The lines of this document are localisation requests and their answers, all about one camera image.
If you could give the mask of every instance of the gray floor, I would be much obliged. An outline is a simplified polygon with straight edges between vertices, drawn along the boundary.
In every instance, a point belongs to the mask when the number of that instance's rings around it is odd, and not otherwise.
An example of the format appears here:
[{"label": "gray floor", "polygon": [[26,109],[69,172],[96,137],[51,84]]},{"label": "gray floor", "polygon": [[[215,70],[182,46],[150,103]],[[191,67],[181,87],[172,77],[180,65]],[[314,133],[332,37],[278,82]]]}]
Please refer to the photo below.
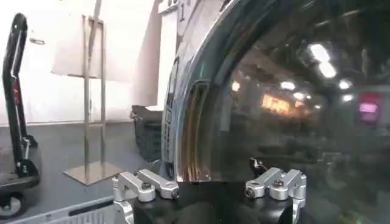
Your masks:
[{"label": "gray floor", "polygon": [[[19,218],[30,217],[112,194],[111,181],[84,186],[63,174],[83,163],[83,126],[51,125],[29,127],[39,143],[41,184],[26,191],[29,210]],[[107,125],[107,162],[123,170],[135,171],[147,164],[138,153],[133,123]],[[99,159],[99,129],[92,128],[90,161]],[[8,128],[0,128],[0,146],[10,146]]]}]

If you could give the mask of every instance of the black crate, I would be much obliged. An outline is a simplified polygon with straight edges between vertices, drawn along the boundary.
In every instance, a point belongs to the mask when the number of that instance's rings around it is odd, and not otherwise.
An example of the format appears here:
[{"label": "black crate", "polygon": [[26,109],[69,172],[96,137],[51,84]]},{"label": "black crate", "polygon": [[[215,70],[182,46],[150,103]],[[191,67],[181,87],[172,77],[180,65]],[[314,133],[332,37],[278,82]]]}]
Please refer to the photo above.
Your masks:
[{"label": "black crate", "polygon": [[149,111],[144,106],[132,106],[135,141],[146,161],[161,159],[162,111]]}]

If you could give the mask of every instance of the metal rim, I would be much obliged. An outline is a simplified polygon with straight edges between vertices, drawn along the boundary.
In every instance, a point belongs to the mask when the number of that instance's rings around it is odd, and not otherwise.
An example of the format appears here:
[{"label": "metal rim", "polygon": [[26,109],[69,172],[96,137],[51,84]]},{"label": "metal rim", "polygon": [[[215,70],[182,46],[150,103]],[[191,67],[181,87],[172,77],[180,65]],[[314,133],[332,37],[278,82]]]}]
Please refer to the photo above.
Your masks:
[{"label": "metal rim", "polygon": [[0,207],[0,216],[12,216],[20,211],[22,208],[22,202],[16,198],[11,197],[10,204]]}]

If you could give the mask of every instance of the stand base plate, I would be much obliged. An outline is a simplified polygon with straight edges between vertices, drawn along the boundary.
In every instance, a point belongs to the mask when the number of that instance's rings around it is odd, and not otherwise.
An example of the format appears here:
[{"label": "stand base plate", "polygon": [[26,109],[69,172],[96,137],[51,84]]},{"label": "stand base plate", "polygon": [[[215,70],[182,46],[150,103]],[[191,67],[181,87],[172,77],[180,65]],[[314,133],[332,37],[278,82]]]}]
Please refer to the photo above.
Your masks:
[{"label": "stand base plate", "polygon": [[86,186],[89,186],[110,178],[120,172],[122,172],[122,170],[116,166],[113,166],[109,163],[103,163],[102,165],[100,161],[96,161],[94,163],[90,163],[87,176],[85,176],[84,166],[72,168],[65,171],[64,174]]}]

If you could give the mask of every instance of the orange light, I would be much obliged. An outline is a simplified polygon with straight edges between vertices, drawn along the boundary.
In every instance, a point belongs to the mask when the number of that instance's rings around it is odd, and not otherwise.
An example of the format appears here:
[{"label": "orange light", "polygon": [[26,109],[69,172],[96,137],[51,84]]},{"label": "orange light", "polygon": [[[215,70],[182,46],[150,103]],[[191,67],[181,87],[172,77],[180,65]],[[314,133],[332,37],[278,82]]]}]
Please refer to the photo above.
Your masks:
[{"label": "orange light", "polygon": [[288,114],[289,103],[287,101],[265,94],[263,97],[262,107],[274,110],[278,113]]}]

